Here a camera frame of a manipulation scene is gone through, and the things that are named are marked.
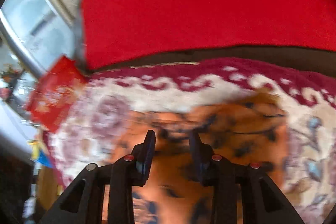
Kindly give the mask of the orange floral cloth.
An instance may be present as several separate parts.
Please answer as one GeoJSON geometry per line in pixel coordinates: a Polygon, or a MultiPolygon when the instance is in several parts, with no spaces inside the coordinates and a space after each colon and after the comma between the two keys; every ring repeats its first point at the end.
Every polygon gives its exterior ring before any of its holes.
{"type": "Polygon", "coordinates": [[[189,137],[196,133],[210,154],[238,165],[258,164],[282,186],[288,156],[287,114],[269,95],[203,105],[187,113],[131,111],[113,142],[110,162],[131,153],[149,130],[156,135],[149,179],[133,189],[136,223],[209,223],[213,189],[198,180],[189,137]]]}

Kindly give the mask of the blue yellow plastic jug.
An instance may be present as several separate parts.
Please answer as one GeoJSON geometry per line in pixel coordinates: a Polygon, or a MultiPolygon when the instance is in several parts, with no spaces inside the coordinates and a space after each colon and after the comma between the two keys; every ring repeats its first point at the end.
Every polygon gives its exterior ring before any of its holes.
{"type": "Polygon", "coordinates": [[[29,140],[28,144],[32,149],[31,159],[34,162],[38,162],[39,164],[46,166],[47,168],[54,167],[52,161],[49,158],[49,152],[47,151],[47,148],[42,141],[29,140]]]}

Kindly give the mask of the floral plush sofa cover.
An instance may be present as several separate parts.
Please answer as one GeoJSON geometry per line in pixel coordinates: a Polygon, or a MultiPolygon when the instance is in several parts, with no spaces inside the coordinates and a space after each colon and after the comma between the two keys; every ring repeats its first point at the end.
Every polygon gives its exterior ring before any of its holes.
{"type": "Polygon", "coordinates": [[[134,188],[136,223],[209,223],[189,132],[228,160],[260,162],[305,223],[335,205],[335,79],[246,59],[95,73],[47,147],[68,186],[89,163],[110,164],[156,133],[150,177],[134,188]]]}

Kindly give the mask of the red gift box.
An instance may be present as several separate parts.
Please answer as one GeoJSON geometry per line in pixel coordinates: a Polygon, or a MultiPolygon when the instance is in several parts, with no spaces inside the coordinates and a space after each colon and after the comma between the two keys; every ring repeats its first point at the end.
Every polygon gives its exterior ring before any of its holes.
{"type": "Polygon", "coordinates": [[[25,105],[33,121],[56,132],[86,85],[75,62],[61,56],[35,85],[25,105]]]}

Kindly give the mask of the flower pot on shelf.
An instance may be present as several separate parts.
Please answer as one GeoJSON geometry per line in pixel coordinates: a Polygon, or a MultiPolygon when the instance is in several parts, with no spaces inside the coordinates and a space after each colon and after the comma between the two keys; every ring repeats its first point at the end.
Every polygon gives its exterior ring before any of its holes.
{"type": "Polygon", "coordinates": [[[6,103],[11,101],[15,87],[21,79],[25,69],[15,69],[12,64],[5,64],[5,70],[1,71],[1,98],[6,103]]]}

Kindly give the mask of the dark brown leather sofa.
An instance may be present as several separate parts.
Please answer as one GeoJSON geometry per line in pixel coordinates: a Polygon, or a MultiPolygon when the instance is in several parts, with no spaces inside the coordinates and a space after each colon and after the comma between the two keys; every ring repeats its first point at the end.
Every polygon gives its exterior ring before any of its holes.
{"type": "Polygon", "coordinates": [[[237,46],[208,50],[158,53],[101,67],[96,71],[163,63],[196,62],[220,57],[237,57],[242,59],[258,60],[275,64],[280,67],[293,68],[299,71],[312,71],[329,77],[335,77],[335,52],[300,47],[270,46],[237,46]]]}

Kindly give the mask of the white floor air conditioner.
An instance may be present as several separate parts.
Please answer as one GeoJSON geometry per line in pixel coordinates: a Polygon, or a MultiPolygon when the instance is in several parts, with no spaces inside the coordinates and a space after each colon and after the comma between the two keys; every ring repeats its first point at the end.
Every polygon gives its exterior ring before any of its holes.
{"type": "Polygon", "coordinates": [[[36,79],[62,55],[74,56],[71,27],[50,0],[5,0],[1,30],[16,57],[36,79]]]}

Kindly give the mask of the red blanket on sofa back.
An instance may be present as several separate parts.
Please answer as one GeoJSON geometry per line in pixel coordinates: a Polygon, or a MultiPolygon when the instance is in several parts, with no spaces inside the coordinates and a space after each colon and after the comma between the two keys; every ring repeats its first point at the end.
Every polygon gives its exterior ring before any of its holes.
{"type": "Polygon", "coordinates": [[[236,45],[335,50],[335,0],[81,0],[91,70],[236,45]]]}

